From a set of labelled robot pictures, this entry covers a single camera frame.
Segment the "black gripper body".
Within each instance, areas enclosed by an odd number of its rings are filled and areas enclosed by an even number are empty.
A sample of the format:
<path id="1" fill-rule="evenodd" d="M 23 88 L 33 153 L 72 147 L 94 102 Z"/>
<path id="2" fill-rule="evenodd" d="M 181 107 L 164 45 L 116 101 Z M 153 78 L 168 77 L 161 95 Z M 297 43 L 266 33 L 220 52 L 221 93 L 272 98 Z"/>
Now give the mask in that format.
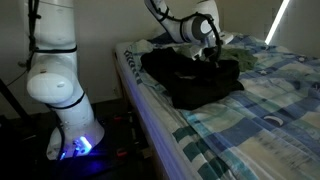
<path id="1" fill-rule="evenodd" d="M 203 53 L 206 62 L 210 62 L 211 64 L 218 67 L 218 61 L 221 54 L 221 50 L 218 47 L 205 48 L 203 50 Z"/>

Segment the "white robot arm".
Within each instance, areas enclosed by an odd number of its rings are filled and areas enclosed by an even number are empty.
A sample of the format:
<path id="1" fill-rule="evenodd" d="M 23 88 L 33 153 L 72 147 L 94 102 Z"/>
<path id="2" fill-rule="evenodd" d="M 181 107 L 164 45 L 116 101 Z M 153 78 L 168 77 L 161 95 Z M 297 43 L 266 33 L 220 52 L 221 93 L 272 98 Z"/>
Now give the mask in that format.
<path id="1" fill-rule="evenodd" d="M 201 0 L 193 14 L 177 19 L 165 0 L 144 0 L 147 9 L 176 43 L 189 43 L 191 56 L 221 42 L 214 0 Z M 46 150 L 50 160 L 86 156 L 103 139 L 77 76 L 74 0 L 23 0 L 28 17 L 27 91 L 56 112 L 58 125 Z"/>

